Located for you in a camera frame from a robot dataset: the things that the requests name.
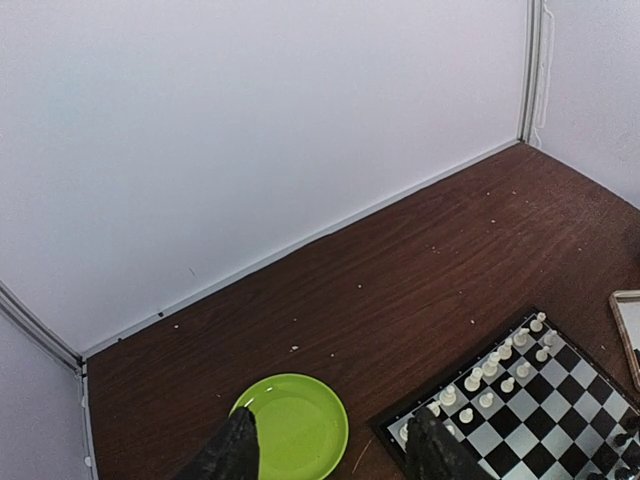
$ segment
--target white wall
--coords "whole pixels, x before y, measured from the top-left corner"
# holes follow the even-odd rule
[[[0,15],[0,278],[81,351],[516,137],[525,0]]]
[[[640,207],[640,2],[549,0],[542,150]]]
[[[83,480],[79,383],[0,315],[0,478]]]

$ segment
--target dark wood tabletop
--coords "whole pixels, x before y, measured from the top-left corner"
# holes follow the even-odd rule
[[[170,479],[245,388],[282,372],[347,408],[331,478],[400,479],[368,420],[527,305],[638,400],[608,296],[639,287],[640,211],[517,145],[91,357],[100,479]]]

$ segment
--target brown wooden surface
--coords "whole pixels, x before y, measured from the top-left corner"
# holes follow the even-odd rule
[[[349,413],[332,478],[400,479],[367,420],[528,304],[638,398],[607,299],[639,267],[638,210],[512,147],[90,358],[100,478],[171,478],[246,387],[302,372]]]

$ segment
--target green plate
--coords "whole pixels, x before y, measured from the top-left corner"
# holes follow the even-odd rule
[[[232,410],[256,416],[260,480],[322,480],[336,468],[349,438],[347,412],[324,383],[285,373],[260,380]]]

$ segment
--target white pawn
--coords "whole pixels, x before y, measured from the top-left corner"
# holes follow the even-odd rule
[[[456,403],[456,387],[454,387],[453,385],[449,385],[442,392],[440,392],[440,396],[438,398],[440,399],[440,403],[445,407],[453,405],[454,403]]]
[[[427,408],[429,410],[431,410],[431,413],[433,413],[433,415],[435,417],[440,416],[440,402],[439,401],[431,402],[429,405],[427,405]]]
[[[511,358],[511,347],[513,347],[513,340],[511,337],[504,341],[504,345],[500,345],[498,347],[498,353],[500,354],[501,360],[509,360]]]
[[[525,378],[529,376],[529,370],[531,370],[531,364],[529,362],[524,362],[522,365],[518,365],[516,368],[516,375],[520,378]]]
[[[544,339],[542,341],[544,342],[545,345],[552,346],[554,343],[556,343],[557,336],[558,336],[558,332],[556,332],[555,330],[551,330],[549,333],[547,333],[544,336]]]
[[[466,388],[468,392],[475,392],[478,388],[480,388],[480,380],[482,380],[482,375],[484,375],[484,372],[481,368],[474,368],[471,371],[471,375],[465,378],[464,388]]]
[[[473,420],[473,410],[467,408],[460,412],[460,421],[462,423],[471,423]]]
[[[547,316],[544,313],[540,312],[538,315],[536,315],[536,318],[531,321],[531,325],[529,325],[529,327],[531,327],[532,331],[537,333],[542,330],[542,322],[544,322],[546,319]]]
[[[516,379],[513,377],[509,377],[500,384],[500,390],[502,390],[504,393],[511,393],[513,392],[513,385],[515,383]]]
[[[542,350],[538,350],[536,352],[536,360],[538,360],[540,363],[544,363],[547,361],[547,358],[549,358],[549,346],[546,345],[544,347],[542,347]]]
[[[491,405],[493,405],[493,393],[489,392],[481,395],[478,403],[482,408],[489,408]]]
[[[492,352],[487,361],[482,365],[482,372],[487,377],[493,377],[498,372],[498,362],[500,362],[500,354],[498,352]]]
[[[400,429],[400,438],[405,442],[409,441],[409,423],[405,423]]]
[[[518,333],[513,337],[513,344],[516,347],[524,347],[527,344],[528,335],[530,330],[528,328],[521,328]]]

